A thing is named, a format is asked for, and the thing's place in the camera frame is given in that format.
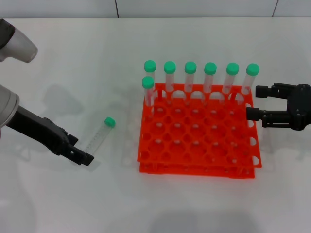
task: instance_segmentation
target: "orange test tube rack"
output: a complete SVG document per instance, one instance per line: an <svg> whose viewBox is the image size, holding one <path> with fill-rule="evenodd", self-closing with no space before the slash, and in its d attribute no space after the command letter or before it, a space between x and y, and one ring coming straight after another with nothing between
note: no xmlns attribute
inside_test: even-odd
<svg viewBox="0 0 311 233"><path fill-rule="evenodd" d="M139 171L151 174L220 176L237 179L255 177L261 168L256 124L246 120L246 104L253 107L252 93L242 95L241 86L232 86L223 101L210 99L221 93L222 85L213 85L204 99L203 85L193 85L191 93L176 97L183 84L174 84L173 93L165 93L165 84L155 84L153 108L143 103L138 148ZM236 95L243 96L243 103Z"/></svg>

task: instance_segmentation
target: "white tabletop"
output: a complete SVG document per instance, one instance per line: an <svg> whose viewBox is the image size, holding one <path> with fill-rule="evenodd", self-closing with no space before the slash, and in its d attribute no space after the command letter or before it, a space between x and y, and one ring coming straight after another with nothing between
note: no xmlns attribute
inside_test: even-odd
<svg viewBox="0 0 311 233"><path fill-rule="evenodd" d="M138 172L143 63L215 62L215 83L237 62L255 85L310 81L311 18L14 19L39 48L30 64L7 59L1 84L21 105L87 138L107 116L117 127L89 166L77 166L40 143L2 128L1 233L309 233L311 130L263 129L256 178L148 175ZM254 98L266 110L286 101Z"/></svg>

